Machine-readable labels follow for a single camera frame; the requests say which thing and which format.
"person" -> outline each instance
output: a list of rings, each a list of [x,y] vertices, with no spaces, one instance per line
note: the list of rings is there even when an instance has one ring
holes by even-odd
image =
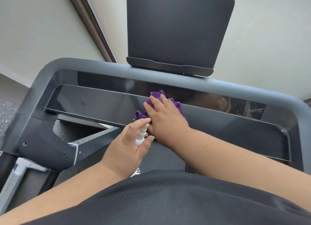
[[[150,97],[150,118],[129,124],[101,162],[0,217],[0,224],[311,224],[311,176],[191,129],[174,104]],[[130,177],[153,136],[199,174]]]

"purple microfiber towel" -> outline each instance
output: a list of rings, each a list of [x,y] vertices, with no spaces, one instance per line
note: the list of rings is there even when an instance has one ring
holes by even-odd
[[[155,98],[157,98],[158,100],[160,100],[162,102],[162,98],[160,97],[160,95],[164,94],[164,92],[161,90],[161,91],[158,91],[158,92],[151,92],[150,95],[151,96],[154,96]],[[185,118],[185,120],[188,122],[188,120],[186,119],[185,115],[183,114],[182,110],[181,110],[181,103],[179,101],[174,101],[174,98],[168,98],[169,100],[171,100],[174,105],[176,106],[176,108],[179,110],[179,112],[181,113],[181,115]],[[154,105],[152,104],[152,102],[150,101],[150,98],[147,99],[146,101],[152,108],[154,108]],[[143,114],[140,113],[139,111],[136,111],[135,112],[135,120],[139,120],[139,119],[145,119],[145,118],[149,118],[146,110],[145,110],[145,107],[142,108],[143,110]]]

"treadmill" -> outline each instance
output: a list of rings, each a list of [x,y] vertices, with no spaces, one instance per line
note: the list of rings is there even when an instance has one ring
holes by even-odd
[[[12,176],[18,160],[49,171],[41,194],[53,187],[60,172],[104,152],[133,122],[135,111],[142,111],[150,92],[159,90],[182,103],[191,128],[311,175],[307,104],[279,92],[208,78],[233,7],[234,0],[127,0],[129,65],[60,58],[43,67],[4,137],[4,207],[14,194],[8,178],[10,185],[20,182]],[[60,114],[112,127],[68,143],[53,131]],[[142,173],[153,169],[191,171],[157,141],[140,165]]]

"spray bottle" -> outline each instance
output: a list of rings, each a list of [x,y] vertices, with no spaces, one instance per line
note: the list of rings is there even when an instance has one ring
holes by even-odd
[[[137,137],[136,137],[136,145],[139,146],[145,140],[145,134],[147,132],[149,124],[146,124],[141,129],[138,130]]]

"spray bottle cap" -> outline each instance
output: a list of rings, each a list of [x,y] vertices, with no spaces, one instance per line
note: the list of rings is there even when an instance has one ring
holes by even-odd
[[[142,140],[145,137],[149,124],[146,124],[141,129],[138,130],[137,138],[138,140]]]

